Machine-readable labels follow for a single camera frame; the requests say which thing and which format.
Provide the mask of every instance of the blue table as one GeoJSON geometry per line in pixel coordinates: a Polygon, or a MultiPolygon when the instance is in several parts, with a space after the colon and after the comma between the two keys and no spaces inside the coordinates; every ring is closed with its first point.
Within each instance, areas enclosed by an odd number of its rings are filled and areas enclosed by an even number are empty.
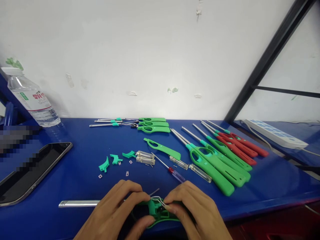
{"type": "MultiPolygon", "coordinates": [[[[320,154],[320,124],[319,123],[298,123],[298,124],[289,123],[289,122],[266,122],[266,123],[308,143],[309,145],[305,148],[306,150],[320,154]]],[[[240,121],[235,121],[234,124],[235,126],[241,127],[246,131],[250,132],[248,127],[245,124],[240,123],[240,121]]],[[[320,166],[319,156],[313,155],[306,151],[281,147],[280,145],[273,142],[269,138],[264,137],[262,134],[260,133],[258,134],[262,136],[265,140],[267,140],[273,148],[277,149],[278,151],[290,157],[291,159],[297,161],[298,163],[302,165],[307,165],[307,166],[317,166],[317,167],[320,166]]]]}
{"type": "MultiPolygon", "coordinates": [[[[99,200],[120,179],[130,179],[141,184],[147,193],[160,188],[157,195],[165,197],[178,185],[178,181],[159,162],[151,168],[135,161],[130,164],[128,159],[123,158],[121,166],[111,165],[107,173],[100,172],[98,168],[110,154],[121,156],[122,152],[128,153],[131,150],[152,151],[172,166],[168,156],[151,149],[143,141],[144,137],[180,152],[181,160],[191,163],[188,150],[172,133],[146,134],[127,126],[89,128],[94,119],[85,118],[64,118],[62,122],[64,127],[41,130],[39,140],[33,140],[32,144],[25,145],[21,152],[12,155],[13,160],[19,158],[23,161],[32,151],[48,143],[73,143],[73,148],[24,201],[0,208],[0,239],[70,239],[76,235],[93,209],[59,209],[58,204],[62,200],[99,200]],[[126,171],[129,171],[128,177],[125,176],[126,171]]],[[[198,146],[192,137],[181,130],[181,126],[199,137],[201,135],[192,123],[207,132],[196,120],[168,120],[168,123],[171,128],[198,146]]],[[[231,126],[228,129],[248,138],[231,126]]],[[[257,165],[251,171],[250,182],[242,188],[236,188],[230,197],[224,196],[214,183],[207,183],[193,171],[182,168],[176,170],[216,202],[224,220],[320,199],[320,182],[283,158],[270,153],[266,158],[257,157],[255,160],[257,165]]],[[[181,228],[179,222],[163,222],[145,233],[178,228],[181,228]]]]}

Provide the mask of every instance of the plastic bottle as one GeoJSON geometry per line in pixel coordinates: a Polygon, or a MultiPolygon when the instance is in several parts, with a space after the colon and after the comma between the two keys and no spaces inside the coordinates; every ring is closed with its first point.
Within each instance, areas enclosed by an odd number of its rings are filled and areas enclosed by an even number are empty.
{"type": "Polygon", "coordinates": [[[8,88],[40,126],[52,127],[61,122],[40,87],[26,78],[19,68],[1,69],[9,75],[8,88]]]}

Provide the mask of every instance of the white power strip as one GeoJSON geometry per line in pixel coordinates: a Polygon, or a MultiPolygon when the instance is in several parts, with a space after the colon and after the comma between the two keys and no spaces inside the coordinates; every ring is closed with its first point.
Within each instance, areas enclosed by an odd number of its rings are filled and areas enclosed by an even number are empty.
{"type": "Polygon", "coordinates": [[[256,130],[282,147],[296,149],[305,148],[308,146],[308,143],[305,143],[275,127],[272,127],[265,122],[248,119],[244,120],[244,122],[246,122],[252,129],[256,130]]]}

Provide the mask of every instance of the hand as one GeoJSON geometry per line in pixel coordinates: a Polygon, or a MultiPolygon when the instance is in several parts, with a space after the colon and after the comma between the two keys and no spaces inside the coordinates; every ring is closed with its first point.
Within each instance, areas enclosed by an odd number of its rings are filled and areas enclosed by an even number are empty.
{"type": "MultiPolygon", "coordinates": [[[[150,196],[142,191],[139,184],[130,180],[120,180],[98,203],[74,239],[116,240],[134,206],[149,200],[150,196]],[[123,201],[129,192],[132,192],[131,195],[123,201]]],[[[139,239],[143,231],[154,221],[154,217],[150,215],[140,218],[130,230],[126,240],[139,239]]]]}
{"type": "Polygon", "coordinates": [[[186,181],[177,186],[163,201],[169,204],[166,209],[179,218],[189,240],[232,240],[214,201],[191,182],[186,181]],[[196,223],[192,222],[183,207],[173,201],[182,201],[196,223]]]}

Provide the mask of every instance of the phone screen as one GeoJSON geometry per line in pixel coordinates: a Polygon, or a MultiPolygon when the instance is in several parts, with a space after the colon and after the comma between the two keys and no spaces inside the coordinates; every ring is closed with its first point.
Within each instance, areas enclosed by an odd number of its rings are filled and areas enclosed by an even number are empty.
{"type": "Polygon", "coordinates": [[[12,203],[27,192],[29,194],[31,191],[28,190],[33,190],[36,181],[51,170],[71,146],[70,142],[50,143],[41,148],[35,157],[27,159],[22,167],[0,182],[0,204],[12,203]]]}

